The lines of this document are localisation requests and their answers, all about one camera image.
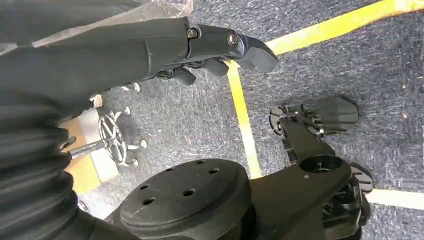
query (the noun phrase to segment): black circular plate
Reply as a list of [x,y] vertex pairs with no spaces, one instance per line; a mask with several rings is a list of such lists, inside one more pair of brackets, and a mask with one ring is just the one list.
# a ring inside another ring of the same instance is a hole
[[238,163],[221,159],[186,162],[135,189],[120,206],[120,221],[142,239],[187,236],[216,240],[251,205],[249,179]]

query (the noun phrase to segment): screw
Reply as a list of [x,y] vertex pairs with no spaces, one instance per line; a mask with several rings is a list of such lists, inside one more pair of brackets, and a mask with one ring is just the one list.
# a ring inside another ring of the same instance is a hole
[[124,112],[125,112],[126,115],[130,115],[131,114],[131,109],[126,106]]
[[190,28],[189,30],[187,30],[188,39],[197,39],[198,36],[199,36],[199,33],[195,28]]
[[227,38],[228,44],[232,47],[237,46],[237,43],[239,43],[239,36],[235,31],[230,31]]
[[145,149],[147,148],[147,141],[146,140],[141,140],[141,146]]

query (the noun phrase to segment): small screw head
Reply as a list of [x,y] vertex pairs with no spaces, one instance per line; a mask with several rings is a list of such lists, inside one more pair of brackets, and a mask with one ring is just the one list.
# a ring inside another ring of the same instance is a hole
[[227,41],[230,46],[235,47],[239,43],[239,36],[235,31],[230,31],[228,34]]
[[198,36],[199,36],[199,33],[195,28],[190,28],[189,30],[187,30],[188,39],[197,39]]

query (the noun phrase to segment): robotic arm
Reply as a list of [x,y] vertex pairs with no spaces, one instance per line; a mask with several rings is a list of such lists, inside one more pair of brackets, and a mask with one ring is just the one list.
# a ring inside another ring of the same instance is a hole
[[[265,72],[277,64],[261,41],[226,28],[191,25],[187,18],[99,27],[0,56],[0,239],[332,240],[356,234],[366,221],[352,221],[349,230],[334,236],[320,224],[324,205],[355,181],[331,152],[315,158],[332,171],[312,172],[310,181],[304,178],[310,169],[301,163],[249,181],[237,163],[200,160],[161,172],[135,189],[109,217],[113,224],[77,208],[72,176],[64,172],[71,157],[60,153],[68,139],[68,132],[57,128],[60,121],[84,110],[94,93],[154,77],[189,85],[195,77],[187,68],[223,76],[227,60]],[[310,157],[304,161],[314,162]],[[197,171],[204,177],[188,186]],[[290,181],[299,185],[284,187]],[[164,188],[161,195],[151,195],[153,184]],[[349,209],[366,220],[363,195],[355,191]],[[307,234],[300,226],[311,229]]]

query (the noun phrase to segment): black plastic part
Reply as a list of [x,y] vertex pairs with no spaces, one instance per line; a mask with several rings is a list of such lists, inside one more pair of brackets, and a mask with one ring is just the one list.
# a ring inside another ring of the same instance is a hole
[[201,61],[233,50],[234,47],[227,41],[231,29],[201,24],[191,27],[197,29],[198,37],[189,41],[189,52],[185,62]]
[[340,240],[360,240],[362,238],[362,228],[360,227],[354,235],[341,238]]
[[235,62],[242,68],[256,67],[265,73],[275,69],[278,63],[277,57],[262,41],[245,35],[240,35],[240,41],[244,44],[244,54]]
[[204,62],[204,69],[208,70],[212,74],[218,77],[223,77],[228,72],[228,66],[222,61],[218,61],[215,59],[208,59]]
[[351,177],[349,165],[342,160],[340,163],[325,173],[306,172],[292,165],[251,180],[257,239],[326,240],[323,206]]
[[173,78],[187,86],[194,84],[196,81],[196,76],[182,66],[174,69]]
[[233,161],[204,159],[153,176],[130,193],[109,219],[141,239],[216,240],[250,207],[244,168]]
[[331,135],[353,128],[359,121],[359,110],[356,104],[342,96],[274,106],[269,111],[268,121],[272,131],[284,138],[283,129],[279,127],[280,118],[294,118],[315,132],[322,130],[324,135]]
[[350,168],[352,169],[352,174],[358,180],[362,192],[365,194],[371,193],[374,188],[374,180],[370,171],[355,162],[350,164]]
[[334,150],[327,143],[320,141],[300,122],[288,118],[281,118],[279,122],[289,136],[288,143],[299,163],[314,156],[335,155]]

